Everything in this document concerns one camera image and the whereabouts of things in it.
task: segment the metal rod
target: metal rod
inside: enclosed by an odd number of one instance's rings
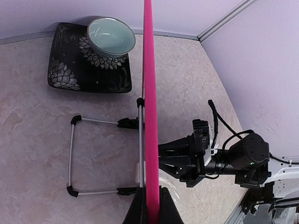
[[[231,21],[234,17],[236,17],[240,12],[245,10],[248,6],[254,3],[256,0],[243,0],[234,8],[232,8],[228,13],[226,13],[223,17],[221,17],[217,22],[211,25],[209,28],[200,33],[197,38],[200,42],[203,42],[208,37],[210,37],[213,33],[223,27],[226,23]]]
[[[98,192],[79,192],[78,195],[104,195],[104,194],[115,194],[118,190],[111,191],[98,191]]]
[[[74,139],[74,128],[75,126],[71,126],[71,145],[70,145],[70,156],[69,156],[69,181],[68,186],[71,186],[71,155],[73,151],[73,139]]]
[[[117,122],[104,121],[104,120],[94,120],[94,119],[89,119],[89,118],[82,118],[82,120],[98,122],[98,123],[102,123],[102,124],[118,125]]]
[[[139,187],[144,187],[144,165],[143,165],[143,107],[138,108],[139,121]]]

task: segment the black foot cap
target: black foot cap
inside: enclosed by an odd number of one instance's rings
[[[75,191],[73,189],[73,186],[68,186],[66,189],[67,189],[67,192],[70,194],[70,196],[78,197],[79,192]]]
[[[142,98],[137,99],[137,107],[139,108],[139,106],[144,107],[144,99]]]
[[[77,115],[73,117],[73,119],[71,120],[71,124],[76,126],[77,121],[81,121],[81,120],[82,120],[81,115]]]

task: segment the black bracket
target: black bracket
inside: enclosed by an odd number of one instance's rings
[[[131,187],[131,188],[117,188],[118,195],[123,195],[123,196],[130,196],[136,194],[138,187]]]
[[[259,188],[269,177],[268,164],[249,170],[238,170],[235,174],[235,184],[243,188]]]
[[[144,99],[142,98],[137,99],[137,107],[139,108],[140,106],[144,107]],[[134,130],[139,129],[138,118],[136,119],[124,118],[119,120],[117,123],[118,123],[117,127],[134,129]]]
[[[76,123],[78,121],[82,121],[81,115],[77,115],[77,116],[73,117],[72,120],[71,120],[71,124],[76,126]]]
[[[134,130],[139,129],[138,118],[136,119],[123,118],[119,120],[117,123],[118,123],[117,127],[134,129]]]
[[[251,214],[256,212],[255,206],[259,203],[272,204],[277,199],[273,194],[274,182],[265,184],[263,188],[249,189],[242,199],[241,208],[245,215],[250,211]]]
[[[192,188],[205,178],[204,155],[209,147],[209,125],[196,119],[193,134],[159,145],[159,168]]]
[[[68,186],[66,189],[67,189],[67,192],[70,194],[70,196],[78,197],[79,192],[75,191],[73,189],[73,186]]]

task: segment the metal bar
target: metal bar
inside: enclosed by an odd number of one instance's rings
[[[298,179],[299,176],[299,165],[289,166],[274,159],[268,162],[268,170],[271,172],[271,177],[268,177],[264,184],[278,180]]]
[[[134,34],[136,35],[143,35],[143,29],[132,29]],[[171,33],[165,31],[154,31],[155,36],[168,36],[168,37],[176,37],[182,39],[190,39],[190,40],[198,40],[194,35],[187,35],[187,34],[178,34],[178,33]]]
[[[98,123],[102,123],[102,124],[118,125],[117,122],[104,121],[104,120],[94,120],[94,119],[89,119],[89,118],[82,118],[82,120],[98,122]]]
[[[71,145],[70,145],[70,156],[69,156],[69,181],[68,186],[71,186],[71,155],[73,151],[73,139],[74,139],[74,128],[75,126],[71,126]]]
[[[139,121],[139,187],[144,187],[144,164],[143,164],[143,107],[138,108]]]
[[[256,0],[244,0],[240,2],[238,5],[232,8],[228,13],[226,13],[223,17],[221,17],[218,21],[212,24],[209,28],[201,32],[201,34],[197,36],[199,41],[203,42],[204,40],[206,40],[213,33],[215,33],[217,30],[219,30],[221,27],[223,27],[225,24],[227,24],[229,21],[235,18],[240,12],[245,10],[248,6],[250,6],[255,1]]]
[[[37,39],[37,38],[52,37],[52,36],[54,36],[54,33],[55,33],[55,30],[6,37],[3,39],[0,39],[0,45],[20,42],[20,41],[26,41],[26,40],[32,40],[32,39]]]
[[[78,195],[104,195],[104,194],[115,194],[118,190],[111,191],[98,191],[98,192],[79,192]]]
[[[284,198],[299,191],[299,179],[278,180],[274,182],[273,195],[275,198]]]

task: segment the lavender wall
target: lavender wall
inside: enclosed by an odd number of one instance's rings
[[[258,0],[203,42],[244,129],[299,155],[299,1]]]
[[[241,0],[153,0],[154,29],[197,36]],[[142,29],[143,0],[0,0],[0,39],[107,15]]]

